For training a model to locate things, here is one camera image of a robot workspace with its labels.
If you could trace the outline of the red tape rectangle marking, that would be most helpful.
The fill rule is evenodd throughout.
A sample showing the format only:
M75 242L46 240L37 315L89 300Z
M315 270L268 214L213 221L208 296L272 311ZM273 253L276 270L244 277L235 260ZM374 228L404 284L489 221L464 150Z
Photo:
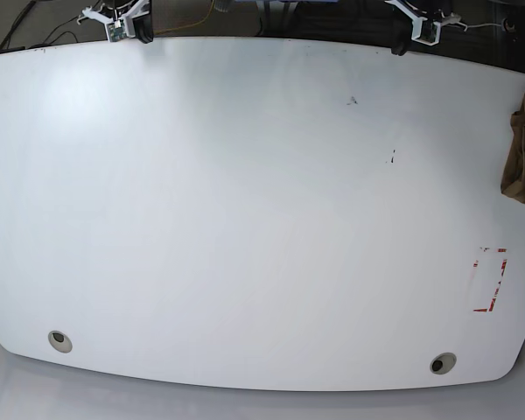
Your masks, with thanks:
M481 247L472 266L468 305L475 313L494 310L508 263L507 248Z

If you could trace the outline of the grey table grommet left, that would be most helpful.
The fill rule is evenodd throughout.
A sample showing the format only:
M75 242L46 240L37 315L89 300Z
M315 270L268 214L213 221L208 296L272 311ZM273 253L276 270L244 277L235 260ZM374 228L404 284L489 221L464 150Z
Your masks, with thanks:
M60 353L68 354L73 350L72 341L63 332L49 332L48 340L51 346Z

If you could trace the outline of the grey table grommet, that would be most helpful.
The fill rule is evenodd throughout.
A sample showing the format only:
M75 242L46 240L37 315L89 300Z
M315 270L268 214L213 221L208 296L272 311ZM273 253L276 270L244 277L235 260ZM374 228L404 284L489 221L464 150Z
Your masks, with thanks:
M63 332L49 332L48 340L51 346L60 353L68 354L73 350L72 341Z
M441 353L430 364L430 371L434 375L445 375L456 365L457 357L454 353Z

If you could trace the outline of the grey table grommet right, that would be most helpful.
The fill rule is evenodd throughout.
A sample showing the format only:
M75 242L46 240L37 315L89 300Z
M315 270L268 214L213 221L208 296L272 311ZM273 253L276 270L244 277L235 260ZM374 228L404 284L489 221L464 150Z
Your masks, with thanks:
M434 375L445 375L456 365L457 357L454 353L441 353L430 364L430 371Z

